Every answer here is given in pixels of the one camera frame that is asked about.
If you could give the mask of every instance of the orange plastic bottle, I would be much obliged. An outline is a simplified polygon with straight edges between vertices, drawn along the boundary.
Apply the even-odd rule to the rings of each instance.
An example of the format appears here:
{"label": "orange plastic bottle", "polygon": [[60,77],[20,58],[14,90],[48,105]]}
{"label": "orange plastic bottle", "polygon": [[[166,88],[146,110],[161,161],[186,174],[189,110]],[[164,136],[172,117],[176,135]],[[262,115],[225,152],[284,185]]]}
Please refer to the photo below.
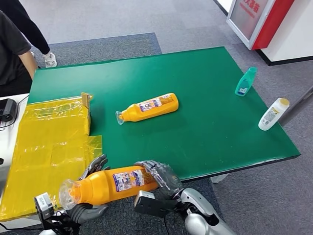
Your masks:
{"label": "orange plastic bottle", "polygon": [[141,121],[162,114],[173,112],[178,109],[178,99],[174,93],[168,93],[138,104],[132,104],[122,112],[115,113],[118,123],[124,121]]}
{"label": "orange plastic bottle", "polygon": [[128,166],[101,170],[80,181],[66,180],[60,188],[59,201],[63,208],[69,210],[78,203],[100,205],[157,187],[155,179],[145,168]]}

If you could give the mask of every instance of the teal bottle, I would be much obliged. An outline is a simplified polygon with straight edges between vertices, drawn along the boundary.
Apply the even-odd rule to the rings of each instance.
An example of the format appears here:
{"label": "teal bottle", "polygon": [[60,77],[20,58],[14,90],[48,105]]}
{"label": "teal bottle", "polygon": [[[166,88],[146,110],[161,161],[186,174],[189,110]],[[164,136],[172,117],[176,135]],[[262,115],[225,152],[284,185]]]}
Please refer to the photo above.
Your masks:
{"label": "teal bottle", "polygon": [[239,96],[245,96],[251,87],[256,77],[256,67],[250,67],[245,74],[238,82],[235,91],[235,94]]}

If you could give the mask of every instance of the red panel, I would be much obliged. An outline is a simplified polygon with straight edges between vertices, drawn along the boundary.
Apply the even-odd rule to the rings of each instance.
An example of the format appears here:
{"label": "red panel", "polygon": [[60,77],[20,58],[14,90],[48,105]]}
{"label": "red panel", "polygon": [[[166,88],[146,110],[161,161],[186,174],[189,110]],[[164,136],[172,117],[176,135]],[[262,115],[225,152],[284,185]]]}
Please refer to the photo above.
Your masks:
{"label": "red panel", "polygon": [[266,48],[295,0],[276,0],[252,49]]}

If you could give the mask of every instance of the green tabletop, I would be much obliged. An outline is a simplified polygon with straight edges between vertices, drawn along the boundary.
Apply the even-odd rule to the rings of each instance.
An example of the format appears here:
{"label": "green tabletop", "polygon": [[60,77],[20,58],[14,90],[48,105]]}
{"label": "green tabletop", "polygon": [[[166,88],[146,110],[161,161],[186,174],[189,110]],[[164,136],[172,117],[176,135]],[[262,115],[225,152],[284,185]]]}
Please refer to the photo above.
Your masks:
{"label": "green tabletop", "polygon": [[[235,94],[243,72],[224,48],[38,70],[29,103],[94,95],[91,135],[102,135],[112,168],[154,159],[181,179],[216,175],[299,156],[278,124],[258,127],[267,109],[251,88]],[[115,111],[175,93],[176,112],[118,125]]]}

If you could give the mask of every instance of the sign board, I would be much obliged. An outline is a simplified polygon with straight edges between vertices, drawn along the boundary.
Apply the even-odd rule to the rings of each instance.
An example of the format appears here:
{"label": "sign board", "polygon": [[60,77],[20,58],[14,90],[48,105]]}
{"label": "sign board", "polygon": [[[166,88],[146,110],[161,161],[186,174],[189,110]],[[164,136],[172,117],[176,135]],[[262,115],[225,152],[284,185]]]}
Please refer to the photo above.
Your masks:
{"label": "sign board", "polygon": [[227,23],[251,49],[275,0],[233,0]]}

